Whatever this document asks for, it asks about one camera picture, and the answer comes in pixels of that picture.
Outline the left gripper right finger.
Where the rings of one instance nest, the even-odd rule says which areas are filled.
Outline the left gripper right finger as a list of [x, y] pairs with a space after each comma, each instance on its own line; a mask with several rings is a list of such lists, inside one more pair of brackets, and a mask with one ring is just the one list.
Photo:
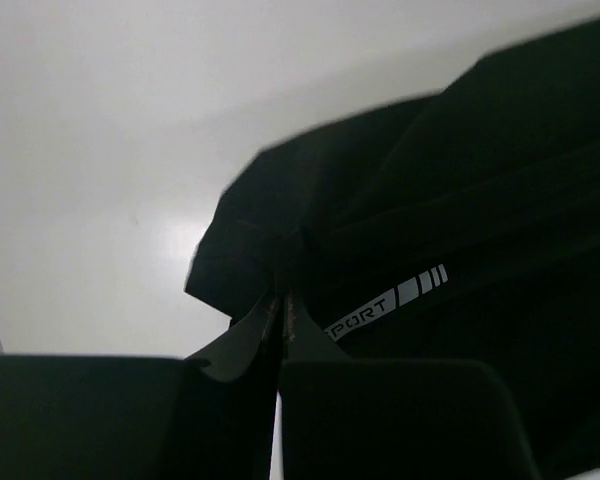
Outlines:
[[285, 299], [280, 372], [287, 479], [537, 479], [496, 373], [465, 360], [354, 360]]

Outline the black shorts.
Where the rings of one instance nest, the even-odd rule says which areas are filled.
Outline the black shorts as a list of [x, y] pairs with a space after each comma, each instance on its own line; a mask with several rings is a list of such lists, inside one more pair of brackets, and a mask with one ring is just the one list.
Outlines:
[[546, 477], [600, 468], [600, 19], [261, 151], [185, 290], [270, 288], [354, 357], [488, 364]]

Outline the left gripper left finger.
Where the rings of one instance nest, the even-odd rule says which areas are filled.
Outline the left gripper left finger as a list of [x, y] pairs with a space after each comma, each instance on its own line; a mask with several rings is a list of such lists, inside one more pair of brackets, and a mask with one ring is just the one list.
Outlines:
[[184, 359], [0, 355], [0, 479], [265, 479], [280, 302]]

